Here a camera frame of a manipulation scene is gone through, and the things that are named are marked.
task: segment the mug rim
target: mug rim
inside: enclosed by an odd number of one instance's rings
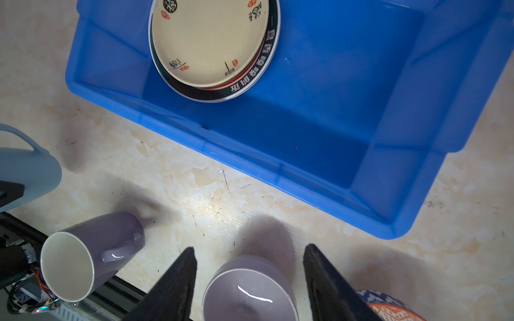
[[[89,289],[87,290],[87,293],[85,295],[83,295],[82,297],[80,297],[79,299],[70,299],[69,297],[66,298],[64,296],[61,296],[59,295],[59,293],[57,293],[56,291],[54,291],[54,289],[52,288],[52,285],[48,282],[48,278],[46,277],[45,275],[45,269],[43,269],[43,258],[44,258],[44,253],[45,253],[45,248],[47,249],[47,251],[52,251],[52,249],[48,249],[48,241],[51,239],[51,238],[54,238],[55,235],[69,235],[71,237],[73,237],[74,239],[76,239],[81,245],[82,247],[86,250],[87,252],[87,256],[89,257],[89,263],[91,265],[91,270],[92,270],[92,274],[91,274],[91,284],[89,285]],[[45,240],[45,242],[43,243],[43,246],[41,247],[41,257],[40,257],[40,265],[41,265],[41,273],[43,274],[43,278],[45,279],[45,282],[46,282],[46,285],[50,288],[50,290],[58,297],[60,298],[61,300],[64,300],[64,301],[67,301],[67,302],[78,302],[78,301],[82,301],[83,299],[85,299],[88,295],[90,295],[92,289],[93,289],[93,285],[95,284],[95,263],[93,262],[93,257],[91,256],[91,253],[89,252],[89,249],[87,248],[86,244],[84,244],[84,242],[78,238],[76,235],[70,233],[70,232],[65,232],[65,231],[58,231],[58,232],[55,232],[53,234],[51,234],[50,236],[48,236],[48,238]]]

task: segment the light blue mug handle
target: light blue mug handle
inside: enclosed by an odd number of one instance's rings
[[[18,129],[16,129],[14,127],[0,123],[0,131],[8,131],[8,132],[13,133],[16,136],[20,137],[21,139],[26,141],[32,148],[34,148],[35,152],[49,154],[49,151],[47,151],[46,149],[44,149],[41,146],[39,146],[38,144],[36,144],[36,142],[34,142],[30,137],[28,137],[23,132],[19,131]]]

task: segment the mug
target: mug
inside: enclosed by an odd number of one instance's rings
[[[61,182],[55,157],[18,129],[0,124],[34,150],[0,147],[0,212],[9,211],[51,192]]]
[[[137,217],[105,214],[50,235],[41,249],[41,272],[57,297],[80,301],[118,273],[144,244]]]

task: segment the table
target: table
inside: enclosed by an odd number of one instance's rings
[[[466,147],[449,154],[413,228],[385,241],[70,93],[72,2],[0,3],[0,121],[54,155],[62,182],[11,214],[51,234],[115,210],[142,217],[146,247],[118,276],[148,291],[188,246],[191,318],[214,272],[242,253],[274,261],[311,319],[302,266],[315,243],[355,289],[427,320],[514,317],[514,58]],[[25,148],[0,133],[0,146]]]

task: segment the purple mug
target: purple mug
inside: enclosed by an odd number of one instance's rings
[[[57,297],[80,301],[143,246],[143,227],[133,214],[101,215],[50,235],[41,249],[41,272]]]

